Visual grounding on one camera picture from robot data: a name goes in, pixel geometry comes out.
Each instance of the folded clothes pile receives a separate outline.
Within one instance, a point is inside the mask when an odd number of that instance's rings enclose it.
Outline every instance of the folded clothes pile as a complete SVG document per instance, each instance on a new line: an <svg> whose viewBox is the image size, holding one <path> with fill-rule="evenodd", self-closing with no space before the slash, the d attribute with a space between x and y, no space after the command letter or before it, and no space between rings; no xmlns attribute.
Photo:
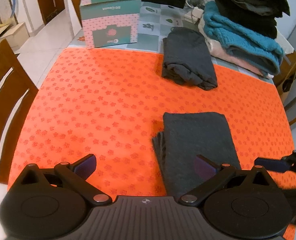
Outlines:
<svg viewBox="0 0 296 240"><path fill-rule="evenodd" d="M277 37L275 17L290 15L287 0L215 0L222 16L263 36Z"/></svg>
<svg viewBox="0 0 296 240"><path fill-rule="evenodd" d="M179 198L203 182L193 169L197 155L240 169L224 115L165 113L163 121L164 131L152 138L152 144L168 195Z"/></svg>
<svg viewBox="0 0 296 240"><path fill-rule="evenodd" d="M279 74L284 51L275 40L222 16L214 1L205 5L203 19L205 34L219 41L228 55L245 60L265 75Z"/></svg>
<svg viewBox="0 0 296 240"><path fill-rule="evenodd" d="M161 76L175 83L216 88L217 77L204 36L184 27L173 27L163 39L164 61Z"/></svg>
<svg viewBox="0 0 296 240"><path fill-rule="evenodd" d="M204 19L201 18L199 21L199 24L198 24L198 28L199 28L200 33L202 35L204 35L204 37L205 37L206 44L207 44L208 50L210 52L210 55L220 58L222 60L228 61L230 63L236 64L237 66L240 66L242 68L250 70L251 72L253 72L257 75L264 76L269 79L272 79L274 77L273 75L270 75L268 73L267 74L261 73L261 71L258 68L256 68L255 66L251 65L250 63L248 63L247 61L245 61L241 58L237 58L237 57L228 55L227 52L221 46L219 41L213 40L205 34L204 26L205 26Z"/></svg>

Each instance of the orange tablecloth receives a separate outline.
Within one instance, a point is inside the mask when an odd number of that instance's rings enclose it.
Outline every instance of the orange tablecloth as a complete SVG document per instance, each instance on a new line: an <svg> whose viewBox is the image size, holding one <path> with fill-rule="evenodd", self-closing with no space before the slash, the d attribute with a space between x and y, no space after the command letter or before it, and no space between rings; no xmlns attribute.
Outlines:
<svg viewBox="0 0 296 240"><path fill-rule="evenodd" d="M243 169L255 158L279 159L294 149L274 85L215 65L218 88L204 91L160 77L162 54L116 49L65 49L43 83L15 151L9 187L28 163L50 168L88 153L97 170L87 180L111 195L164 195L151 138L162 115L219 112L229 123ZM271 173L281 187L296 174ZM289 228L287 239L293 239Z"/></svg>

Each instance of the wooden chair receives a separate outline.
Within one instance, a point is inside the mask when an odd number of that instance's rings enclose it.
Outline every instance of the wooden chair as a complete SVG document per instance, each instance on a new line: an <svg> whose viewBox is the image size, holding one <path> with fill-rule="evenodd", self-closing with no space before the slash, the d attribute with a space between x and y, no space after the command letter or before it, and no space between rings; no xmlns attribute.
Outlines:
<svg viewBox="0 0 296 240"><path fill-rule="evenodd" d="M71 1L72 1L72 4L73 4L73 7L75 8L75 12L77 14L80 25L82 26L81 15L80 15L80 2L81 2L81 0L71 0Z"/></svg>
<svg viewBox="0 0 296 240"><path fill-rule="evenodd" d="M0 183L7 184L13 154L38 92L6 40L0 43Z"/></svg>

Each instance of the folded gray cloth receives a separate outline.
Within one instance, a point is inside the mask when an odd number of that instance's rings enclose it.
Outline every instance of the folded gray cloth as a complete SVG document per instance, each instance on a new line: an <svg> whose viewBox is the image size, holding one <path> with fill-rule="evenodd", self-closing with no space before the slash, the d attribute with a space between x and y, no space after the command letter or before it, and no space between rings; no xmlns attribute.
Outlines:
<svg viewBox="0 0 296 240"><path fill-rule="evenodd" d="M240 169L224 115L165 113L163 120L164 131L152 138L152 144L168 195L177 199L204 182L193 168L199 154Z"/></svg>
<svg viewBox="0 0 296 240"><path fill-rule="evenodd" d="M173 27L163 42L162 77L172 79L179 85L187 82L204 90L218 86L211 55L201 33Z"/></svg>

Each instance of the blue knitted sweater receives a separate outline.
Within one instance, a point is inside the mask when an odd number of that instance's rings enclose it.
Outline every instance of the blue knitted sweater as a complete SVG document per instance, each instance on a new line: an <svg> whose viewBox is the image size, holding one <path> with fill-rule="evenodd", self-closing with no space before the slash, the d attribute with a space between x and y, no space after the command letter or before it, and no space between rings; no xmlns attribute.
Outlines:
<svg viewBox="0 0 296 240"><path fill-rule="evenodd" d="M284 51L275 40L221 16L214 1L205 5L203 18L205 34L219 41L227 54L242 58L263 72L279 73Z"/></svg>

